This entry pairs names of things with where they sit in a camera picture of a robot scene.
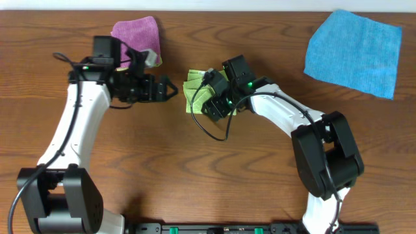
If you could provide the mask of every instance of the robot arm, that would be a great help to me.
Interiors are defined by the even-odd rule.
[[[312,110],[309,107],[297,102],[285,94],[277,84],[266,84],[255,90],[255,92],[271,92],[279,94],[290,99],[292,102],[298,104],[305,111],[307,110],[314,122],[322,121],[323,112]],[[289,137],[292,137],[291,133],[297,130],[300,126],[307,126],[311,123],[305,118],[305,116],[299,112],[292,105],[286,101],[275,98],[272,96],[253,96],[250,98],[253,111],[271,122],[276,124],[282,131],[284,131]],[[341,200],[344,200],[348,194],[350,187],[342,188],[338,191]],[[307,199],[307,209],[302,219],[302,223],[310,234],[325,233],[330,227],[337,207],[337,200],[334,195],[327,200],[323,200],[320,197],[316,197],[309,193]],[[338,221],[336,221],[333,231],[339,227]]]
[[[264,116],[291,137],[298,175],[309,191],[302,224],[310,234],[325,233],[334,217],[337,217],[337,199],[332,187],[335,186],[342,201],[364,169],[345,117],[339,112],[324,114],[310,109],[285,94],[270,79],[256,79],[242,55],[222,65],[229,82],[215,70],[208,70],[204,75],[204,82],[212,86],[215,96],[203,104],[203,113],[217,121],[225,118],[233,105],[239,105],[250,97],[235,108],[250,109]],[[269,95],[255,96],[255,93]],[[305,112],[309,114],[309,119],[305,117]],[[323,152],[321,141],[333,143],[333,148]],[[330,174],[326,173],[326,163]],[[338,221],[335,220],[332,231],[338,228]]]
[[[124,217],[103,208],[103,198],[88,175],[98,127],[112,98],[130,104],[167,101],[177,94],[177,88],[167,77],[161,77],[156,83],[154,76],[144,73],[144,68],[154,65],[156,54],[152,50],[138,52],[129,48],[130,67],[118,71],[121,43],[110,36],[94,37],[94,56],[74,65],[78,74],[82,74],[77,78],[81,79],[78,84],[74,82],[75,70],[69,74],[66,106],[49,147],[38,161],[38,168],[54,157],[66,136],[79,85],[81,101],[72,134],[61,156],[21,196],[33,233],[124,234]],[[173,90],[171,94],[167,94],[168,86]],[[21,169],[19,189],[38,168]],[[57,186],[63,186],[65,193],[50,194],[48,190]]]

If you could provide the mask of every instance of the black bracket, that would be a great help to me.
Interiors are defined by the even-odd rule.
[[[130,65],[123,70],[120,67],[122,42],[111,36],[95,36],[93,57],[86,57],[74,64],[81,81],[95,81],[107,85],[111,97],[130,104],[136,102],[167,101],[178,93],[177,87],[169,78],[162,75],[159,82],[152,74],[144,73],[149,51],[136,51],[127,48],[126,55]],[[69,82],[75,83],[75,71],[69,72]],[[168,94],[167,88],[173,91]]]
[[[18,188],[38,168],[22,168]],[[64,194],[51,194],[62,182]],[[103,220],[103,198],[84,168],[46,170],[22,194],[33,233],[96,233]]]
[[[175,224],[136,224],[126,228],[127,234],[308,234],[300,222],[276,222],[270,225],[175,225]],[[340,224],[335,234],[380,234],[377,225]]]
[[[266,79],[255,78],[243,55],[229,59],[222,65],[228,81],[215,69],[208,70],[203,77],[214,89],[215,94],[202,105],[202,112],[215,122],[225,118],[244,96],[253,94],[256,88],[264,85]],[[237,111],[243,108],[252,109],[248,100],[241,103]]]
[[[352,187],[364,172],[364,164],[346,118],[340,112],[324,115],[316,122],[320,141],[333,143],[325,152],[337,190]],[[322,144],[310,125],[300,126],[291,133],[294,156],[302,183],[312,195],[327,200],[333,194],[325,171]]]

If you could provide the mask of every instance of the green cloth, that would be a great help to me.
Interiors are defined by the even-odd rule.
[[[220,73],[227,79],[225,71],[220,71]],[[183,93],[185,94],[185,97],[187,99],[187,113],[190,113],[190,101],[192,100],[192,97],[194,96],[196,89],[198,89],[198,87],[201,85],[204,74],[205,71],[200,70],[188,71],[188,81],[185,81],[183,83]],[[195,96],[193,104],[194,114],[202,114],[202,105],[213,95],[215,95],[215,92],[213,88],[211,88],[211,86],[207,85],[205,87],[202,87],[201,90]]]
[[[155,68],[160,66],[160,65],[162,65],[162,57],[161,56],[159,56],[159,63],[155,64]]]

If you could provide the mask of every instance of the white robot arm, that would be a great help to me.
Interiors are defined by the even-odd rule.
[[[364,169],[345,117],[310,109],[270,79],[256,79],[242,55],[222,65],[228,81],[213,69],[204,75],[201,85],[211,85],[215,95],[203,104],[203,113],[217,121],[245,108],[276,124],[292,138],[298,174],[309,191],[304,229],[310,234],[338,230],[341,202]],[[322,144],[332,142],[333,149],[324,151]]]
[[[125,233],[125,218],[103,208],[103,198],[88,175],[98,127],[114,97],[130,104],[167,101],[177,94],[177,88],[166,76],[156,83],[154,76],[144,73],[144,68],[152,67],[157,57],[150,49],[138,52],[127,46],[131,63],[128,69],[118,71],[121,43],[111,36],[96,36],[93,57],[80,63],[64,59],[73,71],[57,130],[38,167],[22,168],[18,176],[18,188],[25,188],[19,194],[33,233]],[[34,177],[43,165],[49,166]],[[26,187],[32,178],[34,181]],[[65,193],[48,192],[56,186],[64,187]],[[9,233],[11,218],[9,215]]]
[[[154,77],[132,72],[140,71],[138,67],[125,74],[109,73],[109,67],[102,66],[102,63],[108,61],[114,63],[112,59],[120,54],[120,44],[114,45],[114,39],[111,37],[95,38],[94,48],[104,48],[104,52],[94,52],[94,57],[97,60],[93,59],[91,64],[87,66],[82,64],[78,67],[80,71],[84,70],[83,79],[80,82],[72,83],[73,73],[70,76],[71,84],[68,87],[68,98],[62,118],[48,149],[38,161],[38,166],[48,163],[61,145],[65,137],[64,133],[69,128],[76,108],[75,100],[79,95],[77,93],[77,85],[79,85],[81,87],[79,95],[81,101],[78,105],[78,117],[70,139],[61,156],[53,161],[21,196],[33,233],[292,234],[305,233],[306,231],[310,234],[323,234],[328,232],[338,210],[337,200],[329,189],[328,178],[322,174],[324,168],[322,155],[317,153],[321,149],[317,145],[315,135],[310,130],[311,121],[307,120],[302,113],[299,113],[298,109],[288,102],[264,95],[252,96],[248,105],[252,111],[274,122],[292,138],[298,173],[309,191],[307,211],[301,224],[286,222],[273,223],[269,226],[131,224],[122,215],[105,210],[101,194],[89,177],[88,171],[90,153],[98,127],[105,111],[110,107],[111,99],[117,97],[128,103],[166,101],[177,94],[177,88],[168,79],[162,79],[160,83],[152,85],[155,81]],[[135,56],[137,59],[142,55],[136,54]],[[147,66],[152,64],[146,57],[155,58],[143,55],[142,60],[139,59],[139,63]],[[353,147],[355,142],[351,142],[349,127],[345,125],[346,120],[337,113],[325,115],[322,112],[309,109],[284,94],[278,85],[265,81],[261,79],[259,83],[251,84],[251,90],[254,90],[254,93],[279,94],[279,96],[297,104],[302,110],[307,110],[313,123],[316,123],[322,130],[323,140],[326,142],[332,140],[337,145],[334,151],[326,152],[326,155],[333,183],[338,188],[340,199],[343,200],[354,184],[355,178],[362,173],[363,169],[362,162],[357,162],[357,155]],[[166,94],[167,86],[174,89],[170,95]],[[205,109],[207,114],[213,110],[210,107]],[[216,111],[218,110],[217,115],[225,113],[225,110],[221,108],[216,109]],[[38,169],[22,168],[18,176],[18,188],[21,188]],[[56,186],[63,186],[65,193],[50,194],[48,192]],[[377,226],[342,226],[338,224],[337,220],[330,231],[343,232],[344,234],[379,233]]]
[[[297,100],[285,94],[277,84],[266,84],[255,90],[256,92],[269,92],[279,94],[281,96],[290,99],[298,106],[307,111],[312,117],[314,122],[322,120],[323,112],[312,110],[309,107],[299,103]],[[291,133],[298,129],[301,125],[310,125],[309,120],[286,101],[273,96],[253,96],[250,98],[253,111],[271,122],[276,124],[282,131],[284,131],[289,137]],[[344,200],[350,188],[342,188],[338,193],[342,200]],[[322,234],[325,233],[332,222],[337,207],[337,200],[332,195],[331,198],[323,200],[317,198],[311,193],[307,199],[307,209],[302,219],[302,223],[310,234]],[[338,228],[338,221],[336,221],[333,231]]]

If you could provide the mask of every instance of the white arm link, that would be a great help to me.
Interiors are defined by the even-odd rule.
[[[322,115],[324,114],[323,112],[312,110],[291,98],[281,91],[277,84],[262,86],[255,92],[272,92],[284,96],[299,105],[299,107],[303,108],[305,111],[307,110],[314,122],[321,120]],[[251,97],[251,102],[254,112],[272,121],[289,137],[291,137],[291,132],[296,130],[299,126],[311,124],[298,109],[278,97],[258,95]],[[342,200],[349,190],[350,188],[343,188],[338,192]],[[309,193],[307,209],[302,219],[308,232],[310,234],[324,234],[334,218],[336,207],[337,201],[334,195],[332,195],[330,199],[324,201],[322,198],[317,198]],[[338,221],[335,224],[334,230],[338,228]]]
[[[98,234],[124,234],[124,217],[104,209],[103,222]]]
[[[291,98],[281,91],[277,84],[262,86],[255,92],[272,92],[290,99],[305,111],[307,110],[314,122],[321,120],[322,115],[324,114],[323,112],[312,110],[309,107],[299,103],[297,100]],[[278,97],[258,95],[251,97],[251,102],[254,112],[269,119],[289,137],[291,137],[291,132],[299,126],[311,124],[298,109]]]
[[[64,156],[53,162],[48,167],[49,169],[66,169],[69,164],[77,164],[80,168],[89,171],[91,150],[101,119],[110,106],[111,97],[105,84],[98,85],[95,81],[83,81],[79,85],[81,85],[81,106],[71,138],[63,151]],[[55,135],[46,152],[39,159],[38,165],[49,161],[60,148],[70,126],[76,99],[77,85],[70,84],[64,113]]]

